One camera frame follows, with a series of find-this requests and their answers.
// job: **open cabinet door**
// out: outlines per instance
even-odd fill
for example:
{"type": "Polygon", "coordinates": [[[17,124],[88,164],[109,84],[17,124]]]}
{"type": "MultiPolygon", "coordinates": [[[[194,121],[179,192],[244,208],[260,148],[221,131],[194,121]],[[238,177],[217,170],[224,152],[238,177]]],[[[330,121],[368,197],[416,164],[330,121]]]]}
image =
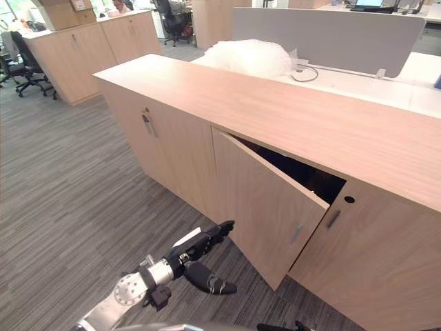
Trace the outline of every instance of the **open cabinet door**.
{"type": "Polygon", "coordinates": [[[276,289],[329,205],[239,140],[212,129],[225,220],[230,237],[276,289]]]}

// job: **wooden panel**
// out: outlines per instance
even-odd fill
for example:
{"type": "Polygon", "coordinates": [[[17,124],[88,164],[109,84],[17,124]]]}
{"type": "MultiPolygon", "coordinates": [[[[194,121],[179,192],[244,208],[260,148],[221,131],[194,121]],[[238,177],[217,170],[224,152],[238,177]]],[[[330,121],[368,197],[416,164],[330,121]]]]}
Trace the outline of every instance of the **wooden panel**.
{"type": "Polygon", "coordinates": [[[438,213],[350,181],[289,275],[367,330],[435,328],[440,238],[438,213]]]}
{"type": "Polygon", "coordinates": [[[132,31],[135,45],[138,48],[139,55],[137,57],[142,57],[150,53],[160,55],[161,47],[156,35],[152,12],[134,15],[130,23],[133,26],[132,31]]]}
{"type": "Polygon", "coordinates": [[[85,70],[74,32],[59,32],[38,39],[25,39],[57,92],[68,103],[97,93],[96,82],[85,70]]]}
{"type": "Polygon", "coordinates": [[[93,24],[71,32],[76,38],[76,46],[81,51],[81,61],[89,74],[111,68],[116,60],[110,50],[103,29],[93,24]]]}
{"type": "Polygon", "coordinates": [[[104,21],[101,25],[118,63],[160,53],[151,12],[104,21]]]}
{"type": "Polygon", "coordinates": [[[441,211],[439,119],[156,55],[97,76],[340,178],[441,211]]]}
{"type": "Polygon", "coordinates": [[[193,0],[193,24],[198,47],[207,49],[232,38],[232,8],[251,7],[250,0],[193,0]]]}
{"type": "Polygon", "coordinates": [[[230,237],[276,289],[329,205],[228,134],[213,140],[230,237]]]}
{"type": "Polygon", "coordinates": [[[217,223],[219,201],[209,122],[145,98],[158,144],[172,170],[171,188],[182,199],[217,223]]]}
{"type": "Polygon", "coordinates": [[[71,105],[97,95],[92,74],[116,65],[98,24],[25,41],[57,92],[71,105]]]}
{"type": "Polygon", "coordinates": [[[171,191],[175,191],[174,180],[153,128],[145,123],[145,97],[122,89],[111,83],[100,82],[100,89],[122,127],[144,172],[171,191]]]}

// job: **wooden cabinet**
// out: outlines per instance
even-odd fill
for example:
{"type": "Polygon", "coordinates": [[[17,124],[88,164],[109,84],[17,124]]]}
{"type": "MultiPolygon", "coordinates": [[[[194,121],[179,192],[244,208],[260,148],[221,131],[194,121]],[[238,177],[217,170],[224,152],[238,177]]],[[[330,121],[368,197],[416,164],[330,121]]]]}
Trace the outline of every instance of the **wooden cabinet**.
{"type": "Polygon", "coordinates": [[[198,47],[207,49],[232,38],[232,8],[251,7],[251,0],[193,0],[193,24],[198,47]]]}
{"type": "Polygon", "coordinates": [[[116,62],[124,63],[144,55],[160,54],[161,49],[152,13],[119,17],[101,23],[116,62]]]}
{"type": "Polygon", "coordinates": [[[209,122],[148,99],[151,120],[167,164],[172,190],[214,222],[218,216],[216,169],[209,122]]]}
{"type": "Polygon", "coordinates": [[[210,124],[111,83],[101,82],[101,90],[144,172],[211,220],[222,221],[210,124]]]}
{"type": "Polygon", "coordinates": [[[348,181],[289,275],[367,330],[436,328],[440,238],[439,213],[348,181]]]}
{"type": "Polygon", "coordinates": [[[329,205],[232,136],[214,128],[213,140],[230,237],[276,289],[329,205]]]}
{"type": "Polygon", "coordinates": [[[61,98],[77,105],[100,93],[92,74],[160,53],[151,12],[128,12],[62,31],[25,34],[26,44],[61,98]]]}
{"type": "Polygon", "coordinates": [[[99,94],[91,74],[116,65],[99,25],[25,40],[57,92],[71,104],[99,94]]]}
{"type": "Polygon", "coordinates": [[[101,83],[100,87],[144,172],[175,191],[170,167],[151,122],[147,98],[111,83],[101,83]]]}

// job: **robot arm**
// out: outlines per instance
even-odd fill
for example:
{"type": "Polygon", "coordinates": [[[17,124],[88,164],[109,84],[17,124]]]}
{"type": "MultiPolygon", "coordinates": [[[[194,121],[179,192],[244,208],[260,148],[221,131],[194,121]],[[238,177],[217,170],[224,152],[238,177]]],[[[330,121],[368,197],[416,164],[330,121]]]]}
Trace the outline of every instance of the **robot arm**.
{"type": "Polygon", "coordinates": [[[141,303],[150,304],[159,311],[172,295],[166,285],[183,275],[204,292],[235,293],[234,284],[217,278],[197,262],[221,243],[233,226],[234,221],[226,221],[205,232],[195,229],[175,243],[159,262],[153,263],[151,257],[147,257],[133,272],[121,278],[109,296],[88,312],[72,331],[113,330],[129,309],[141,303]]]}

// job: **cabinet handle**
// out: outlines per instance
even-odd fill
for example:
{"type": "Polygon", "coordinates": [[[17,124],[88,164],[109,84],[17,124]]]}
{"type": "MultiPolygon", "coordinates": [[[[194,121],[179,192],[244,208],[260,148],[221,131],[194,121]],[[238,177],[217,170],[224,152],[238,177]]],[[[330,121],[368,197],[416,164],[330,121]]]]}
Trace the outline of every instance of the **cabinet handle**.
{"type": "Polygon", "coordinates": [[[74,49],[78,50],[79,49],[79,44],[78,44],[78,41],[76,40],[75,34],[72,34],[72,40],[73,40],[72,44],[74,46],[74,49]]]}
{"type": "Polygon", "coordinates": [[[340,217],[340,214],[342,213],[341,210],[337,211],[337,213],[335,214],[335,216],[333,217],[333,219],[328,223],[327,228],[328,231],[330,229],[332,229],[332,227],[337,223],[338,217],[340,217]]]}
{"type": "Polygon", "coordinates": [[[152,134],[152,130],[150,130],[150,121],[149,121],[149,119],[145,115],[141,115],[141,116],[143,118],[145,128],[147,129],[149,134],[152,134]]]}
{"type": "Polygon", "coordinates": [[[300,224],[297,227],[297,231],[294,233],[294,236],[292,237],[291,244],[293,244],[293,243],[295,243],[297,241],[297,238],[298,238],[298,236],[300,234],[300,231],[302,231],[302,229],[303,229],[303,224],[300,224]]]}
{"type": "Polygon", "coordinates": [[[150,132],[150,128],[151,128],[154,137],[155,137],[155,138],[158,138],[158,132],[157,132],[156,129],[154,128],[154,124],[153,124],[152,118],[150,117],[150,111],[149,111],[149,108],[145,107],[144,110],[142,111],[142,113],[144,113],[144,115],[143,115],[143,119],[144,119],[144,117],[145,117],[145,119],[144,119],[144,123],[145,123],[146,125],[149,126],[149,133],[151,133],[151,132],[150,132]]]}

